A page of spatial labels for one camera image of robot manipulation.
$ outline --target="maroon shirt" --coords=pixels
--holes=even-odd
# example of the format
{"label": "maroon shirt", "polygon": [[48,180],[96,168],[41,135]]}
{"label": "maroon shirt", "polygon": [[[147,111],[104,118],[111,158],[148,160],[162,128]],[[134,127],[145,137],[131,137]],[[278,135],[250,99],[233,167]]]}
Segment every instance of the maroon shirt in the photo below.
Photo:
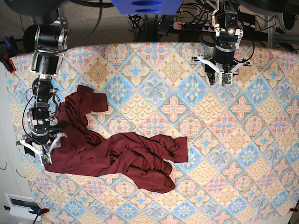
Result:
{"label": "maroon shirt", "polygon": [[77,92],[65,98],[57,114],[58,124],[68,123],[62,131],[61,147],[52,155],[50,172],[86,176],[121,173],[131,178],[138,188],[166,193],[175,188],[169,177],[172,166],[164,161],[188,162],[187,138],[173,139],[156,135],[151,138],[136,133],[120,133],[104,139],[88,130],[86,114],[108,110],[105,94],[79,85]]}

